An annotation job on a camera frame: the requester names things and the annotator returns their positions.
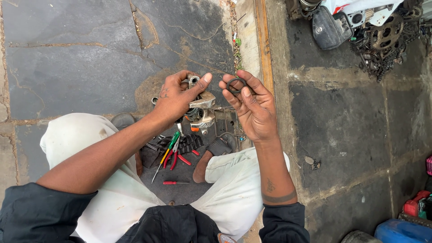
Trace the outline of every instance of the hand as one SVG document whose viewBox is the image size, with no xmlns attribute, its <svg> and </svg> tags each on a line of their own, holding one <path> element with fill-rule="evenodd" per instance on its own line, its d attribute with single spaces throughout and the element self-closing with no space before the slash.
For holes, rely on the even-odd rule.
<svg viewBox="0 0 432 243">
<path fill-rule="evenodd" d="M 229 92 L 226 84 L 235 78 L 230 74 L 223 76 L 219 87 L 223 89 L 222 94 L 225 99 L 237 111 L 238 119 L 246 135 L 255 143 L 279 138 L 273 95 L 259 79 L 249 72 L 238 70 L 237 76 L 243 78 L 256 94 L 251 94 L 249 88 L 243 87 L 240 81 L 234 81 L 230 86 L 237 90 L 241 89 L 241 92 L 235 95 Z"/>
<path fill-rule="evenodd" d="M 189 110 L 189 103 L 207 88 L 213 78 L 211 73 L 206 73 L 192 89 L 187 90 L 188 83 L 182 83 L 182 81 L 187 79 L 188 74 L 197 75 L 194 72 L 182 70 L 166 77 L 162 85 L 159 99 L 152 113 L 162 118 L 164 122 L 168 122 L 167 126 L 172 126 L 175 120 Z"/>
</svg>

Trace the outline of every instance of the blue container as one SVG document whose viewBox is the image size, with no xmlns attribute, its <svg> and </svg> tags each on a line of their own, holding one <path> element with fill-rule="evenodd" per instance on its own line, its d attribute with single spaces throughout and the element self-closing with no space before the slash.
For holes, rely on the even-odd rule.
<svg viewBox="0 0 432 243">
<path fill-rule="evenodd" d="M 383 243 L 431 243 L 432 229 L 398 219 L 390 219 L 378 225 L 374 236 Z"/>
</svg>

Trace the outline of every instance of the jacket sleeve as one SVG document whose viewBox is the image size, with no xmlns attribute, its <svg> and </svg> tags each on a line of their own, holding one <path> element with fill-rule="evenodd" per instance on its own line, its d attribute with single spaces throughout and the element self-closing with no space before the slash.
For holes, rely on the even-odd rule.
<svg viewBox="0 0 432 243">
<path fill-rule="evenodd" d="M 264 204 L 263 224 L 259 232 L 263 243 L 309 243 L 305 229 L 305 207 L 300 203 L 269 206 Z"/>
<path fill-rule="evenodd" d="M 96 194 L 60 192 L 36 183 L 9 187 L 0 210 L 0 242 L 79 242 L 70 235 Z"/>
</svg>

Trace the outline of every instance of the white pants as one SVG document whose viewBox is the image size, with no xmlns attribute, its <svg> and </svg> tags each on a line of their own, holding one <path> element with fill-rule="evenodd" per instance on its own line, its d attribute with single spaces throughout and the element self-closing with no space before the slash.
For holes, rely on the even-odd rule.
<svg viewBox="0 0 432 243">
<path fill-rule="evenodd" d="M 41 148 L 52 169 L 116 132 L 105 117 L 72 113 L 49 122 Z M 210 216 L 222 233 L 238 240 L 263 209 L 255 148 L 211 158 L 205 179 L 214 185 L 191 205 Z M 76 232 L 87 243 L 114 243 L 147 208 L 157 205 L 165 204 L 141 182 L 132 156 L 99 189 L 78 219 Z"/>
</svg>

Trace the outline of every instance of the wrist tattoo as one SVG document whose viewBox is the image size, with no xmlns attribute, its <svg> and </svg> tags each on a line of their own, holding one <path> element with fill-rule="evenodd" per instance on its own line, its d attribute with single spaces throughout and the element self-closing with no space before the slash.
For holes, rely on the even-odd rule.
<svg viewBox="0 0 432 243">
<path fill-rule="evenodd" d="M 261 196 L 264 201 L 272 202 L 272 203 L 281 203 L 289 201 L 297 196 L 297 192 L 294 190 L 288 195 L 282 196 L 282 197 L 270 197 L 268 195 L 265 195 L 264 193 L 261 193 Z"/>
<path fill-rule="evenodd" d="M 161 92 L 159 93 L 159 98 L 168 98 L 168 88 L 166 89 L 162 89 Z"/>
<path fill-rule="evenodd" d="M 267 180 L 267 191 L 272 192 L 274 189 L 276 189 L 276 185 L 273 184 L 273 182 L 271 182 L 269 178 L 267 178 Z"/>
</svg>

